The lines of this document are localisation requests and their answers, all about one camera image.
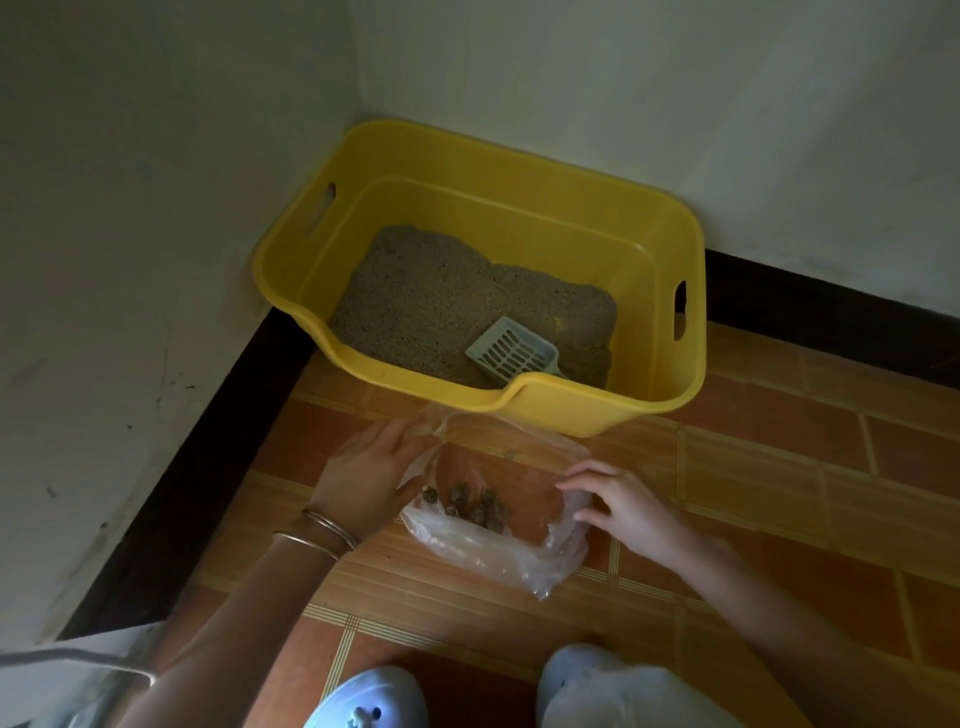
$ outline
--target person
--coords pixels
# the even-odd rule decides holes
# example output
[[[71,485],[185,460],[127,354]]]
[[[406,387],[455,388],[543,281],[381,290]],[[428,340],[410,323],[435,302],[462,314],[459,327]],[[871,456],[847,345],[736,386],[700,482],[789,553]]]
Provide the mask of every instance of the person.
[[[375,423],[330,457],[309,514],[277,532],[121,728],[243,725],[277,654],[336,560],[391,522],[416,495],[416,481],[399,481],[436,443],[404,438],[413,424]],[[600,497],[609,515],[585,509],[577,520],[677,573],[730,623],[814,725],[956,725],[946,708],[752,571],[726,543],[698,534],[632,473],[589,460],[571,468],[558,487]],[[537,713],[543,728],[739,725],[669,671],[628,667],[591,645],[570,645],[550,659]],[[307,728],[421,728],[427,721],[416,679],[398,667],[381,667],[340,686]]]

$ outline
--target hand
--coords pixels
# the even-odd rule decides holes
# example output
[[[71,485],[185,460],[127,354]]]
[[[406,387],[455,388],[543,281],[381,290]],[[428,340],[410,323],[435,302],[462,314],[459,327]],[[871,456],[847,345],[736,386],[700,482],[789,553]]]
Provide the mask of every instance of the hand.
[[[633,553],[668,569],[676,570],[691,549],[704,544],[680,513],[655,496],[636,475],[609,463],[577,463],[564,473],[557,487],[599,496],[610,507],[609,515],[584,508],[573,518],[602,528]]]
[[[416,417],[382,420],[357,432],[326,463],[309,508],[364,541],[409,503],[420,489],[415,478],[397,488],[407,468],[435,447],[434,437],[403,435]]]

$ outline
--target litter box handle hole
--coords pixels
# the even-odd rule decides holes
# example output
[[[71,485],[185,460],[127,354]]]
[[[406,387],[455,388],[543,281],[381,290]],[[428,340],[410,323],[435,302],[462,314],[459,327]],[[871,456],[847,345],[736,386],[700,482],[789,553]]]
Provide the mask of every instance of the litter box handle hole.
[[[305,226],[307,237],[310,237],[310,235],[317,230],[317,227],[323,221],[324,217],[329,212],[330,207],[333,205],[333,201],[336,199],[337,185],[331,182],[324,190],[324,195],[320,199],[320,206],[317,207],[317,210],[313,213]]]
[[[680,341],[686,331],[686,281],[681,280],[673,292],[673,340]]]

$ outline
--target litter box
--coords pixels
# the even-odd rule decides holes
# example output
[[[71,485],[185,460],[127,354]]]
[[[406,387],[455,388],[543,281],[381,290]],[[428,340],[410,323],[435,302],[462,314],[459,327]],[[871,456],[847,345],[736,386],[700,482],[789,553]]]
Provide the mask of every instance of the litter box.
[[[325,322],[388,225],[454,235],[494,263],[610,292],[618,315],[607,388],[532,372],[503,389],[474,389],[342,344]],[[372,121],[347,132],[260,243],[253,274],[270,303],[351,374],[574,437],[676,409],[704,380],[704,239],[687,207],[651,187],[418,124]],[[684,298],[685,314],[675,314]]]

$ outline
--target person's left arm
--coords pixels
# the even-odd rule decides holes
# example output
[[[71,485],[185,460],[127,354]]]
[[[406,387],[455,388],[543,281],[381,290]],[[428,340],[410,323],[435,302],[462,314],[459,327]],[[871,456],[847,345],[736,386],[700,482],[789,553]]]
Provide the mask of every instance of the person's left arm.
[[[309,509],[363,541],[417,493],[397,488],[409,465],[436,444],[404,442],[410,419],[382,421],[355,434],[324,468]],[[119,728],[235,728],[243,725],[276,655],[310,597],[348,551],[336,533],[300,516],[276,535],[266,554],[224,605],[127,713]],[[302,539],[313,547],[295,539]]]

